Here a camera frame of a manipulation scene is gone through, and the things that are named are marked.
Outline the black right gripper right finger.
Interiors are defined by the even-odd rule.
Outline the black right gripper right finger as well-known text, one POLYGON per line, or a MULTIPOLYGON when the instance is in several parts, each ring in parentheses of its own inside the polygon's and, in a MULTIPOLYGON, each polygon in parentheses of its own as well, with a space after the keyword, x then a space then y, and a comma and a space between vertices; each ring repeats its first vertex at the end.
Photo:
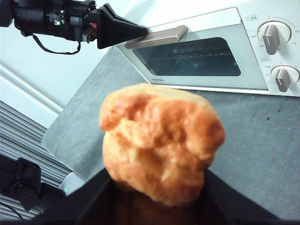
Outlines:
POLYGON ((230 187, 210 170, 205 171, 204 190, 217 210, 213 219, 226 225, 273 225, 279 217, 230 187))

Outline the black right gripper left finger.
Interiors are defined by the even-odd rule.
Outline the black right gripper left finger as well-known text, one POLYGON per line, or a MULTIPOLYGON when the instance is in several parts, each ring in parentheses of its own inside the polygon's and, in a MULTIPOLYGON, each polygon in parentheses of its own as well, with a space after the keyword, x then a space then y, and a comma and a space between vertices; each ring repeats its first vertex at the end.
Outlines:
POLYGON ((107 170, 38 216, 37 224, 112 225, 113 183, 107 170))

